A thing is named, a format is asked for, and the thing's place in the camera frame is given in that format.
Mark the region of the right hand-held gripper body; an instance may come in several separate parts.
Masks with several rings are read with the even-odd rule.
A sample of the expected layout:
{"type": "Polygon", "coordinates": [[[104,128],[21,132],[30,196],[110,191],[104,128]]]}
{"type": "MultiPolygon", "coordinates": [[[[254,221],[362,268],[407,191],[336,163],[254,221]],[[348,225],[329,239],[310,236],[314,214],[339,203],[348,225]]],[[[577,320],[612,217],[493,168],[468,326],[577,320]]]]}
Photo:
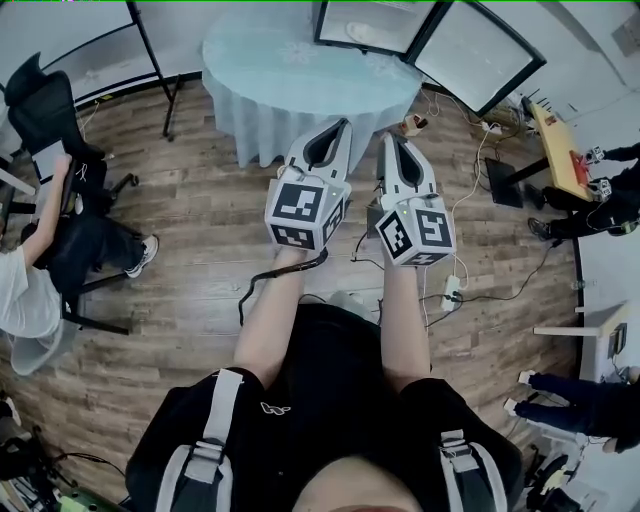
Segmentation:
{"type": "Polygon", "coordinates": [[[456,252],[455,233],[441,197],[413,197],[384,210],[375,226],[395,266],[430,267],[456,252]]]}

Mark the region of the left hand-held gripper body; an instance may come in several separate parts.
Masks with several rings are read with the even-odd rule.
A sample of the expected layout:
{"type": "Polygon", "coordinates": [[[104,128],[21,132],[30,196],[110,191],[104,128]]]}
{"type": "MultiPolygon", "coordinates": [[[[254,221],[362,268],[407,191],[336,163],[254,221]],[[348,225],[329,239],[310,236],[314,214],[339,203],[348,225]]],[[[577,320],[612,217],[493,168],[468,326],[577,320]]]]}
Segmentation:
{"type": "Polygon", "coordinates": [[[274,244],[324,250],[344,220],[351,185],[282,166],[269,183],[264,220],[274,244]]]}

